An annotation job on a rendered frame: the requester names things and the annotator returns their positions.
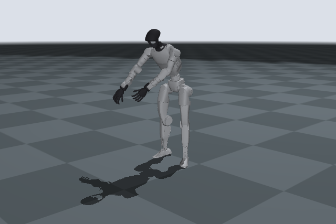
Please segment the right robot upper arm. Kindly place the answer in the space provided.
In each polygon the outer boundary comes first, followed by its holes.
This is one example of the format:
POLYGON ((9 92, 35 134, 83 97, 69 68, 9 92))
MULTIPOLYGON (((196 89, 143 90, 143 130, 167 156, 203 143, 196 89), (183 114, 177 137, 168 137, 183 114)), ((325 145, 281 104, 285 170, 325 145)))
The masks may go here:
POLYGON ((149 58, 151 58, 151 48, 147 48, 144 50, 143 55, 140 57, 138 62, 136 63, 137 67, 135 68, 134 72, 139 74, 142 71, 142 66, 148 61, 149 58))

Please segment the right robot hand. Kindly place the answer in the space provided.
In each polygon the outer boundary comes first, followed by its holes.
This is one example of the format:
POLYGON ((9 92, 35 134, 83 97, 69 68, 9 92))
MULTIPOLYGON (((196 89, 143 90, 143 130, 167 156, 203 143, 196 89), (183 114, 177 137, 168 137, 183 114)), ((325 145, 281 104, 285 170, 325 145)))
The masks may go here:
POLYGON ((128 88, 128 85, 126 85, 124 88, 120 86, 120 89, 116 91, 116 93, 113 96, 113 100, 114 102, 116 102, 116 104, 120 104, 119 103, 120 98, 121 98, 121 101, 123 102, 123 94, 127 88, 128 88))

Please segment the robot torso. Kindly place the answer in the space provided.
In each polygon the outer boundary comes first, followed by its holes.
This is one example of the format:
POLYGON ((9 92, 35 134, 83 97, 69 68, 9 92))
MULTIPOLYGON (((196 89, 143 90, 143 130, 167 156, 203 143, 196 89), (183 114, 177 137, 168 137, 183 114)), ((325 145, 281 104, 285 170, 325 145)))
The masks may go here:
MULTIPOLYGON (((161 49, 164 46, 161 47, 161 49)), ((167 44, 162 51, 156 51, 155 48, 151 49, 151 56, 154 59, 154 61, 157 63, 157 65, 160 67, 160 69, 167 68, 167 61, 169 59, 169 52, 170 47, 173 47, 170 44, 167 44)), ((173 47, 174 48, 174 47, 173 47)), ((157 48, 156 48, 157 49, 157 48)), ((183 78, 180 78, 179 71, 182 68, 182 62, 180 58, 177 59, 175 62, 175 65, 172 69, 171 74, 169 75, 171 77, 170 80, 168 80, 169 89, 173 92, 179 92, 179 89, 181 88, 181 84, 185 84, 185 81, 183 78)))

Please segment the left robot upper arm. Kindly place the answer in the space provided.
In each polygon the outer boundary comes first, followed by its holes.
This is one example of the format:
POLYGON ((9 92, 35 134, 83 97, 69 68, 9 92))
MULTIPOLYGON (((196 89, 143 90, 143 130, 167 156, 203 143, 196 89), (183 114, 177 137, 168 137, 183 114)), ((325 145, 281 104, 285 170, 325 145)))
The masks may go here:
MULTIPOLYGON (((168 61, 167 61, 167 68, 165 68, 165 69, 168 70, 168 74, 167 74, 167 76, 169 76, 169 75, 171 74, 172 69, 173 69, 173 67, 174 67, 174 65, 175 65, 175 62, 176 62, 177 59, 179 58, 181 52, 180 52, 178 49, 176 49, 176 48, 170 47, 170 52, 169 52, 169 54, 170 54, 170 56, 169 56, 169 59, 168 59, 168 61)), ((166 77, 167 77, 167 76, 166 76, 166 77)))

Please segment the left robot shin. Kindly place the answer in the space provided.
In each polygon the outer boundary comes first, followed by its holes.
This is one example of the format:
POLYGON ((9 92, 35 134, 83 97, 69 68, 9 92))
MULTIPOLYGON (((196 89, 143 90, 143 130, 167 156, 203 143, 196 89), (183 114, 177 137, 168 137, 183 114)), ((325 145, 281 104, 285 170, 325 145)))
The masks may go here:
POLYGON ((182 145, 183 145, 183 158, 187 158, 187 152, 188 152, 188 144, 190 141, 190 121, 189 125, 183 125, 181 129, 181 138, 182 138, 182 145))

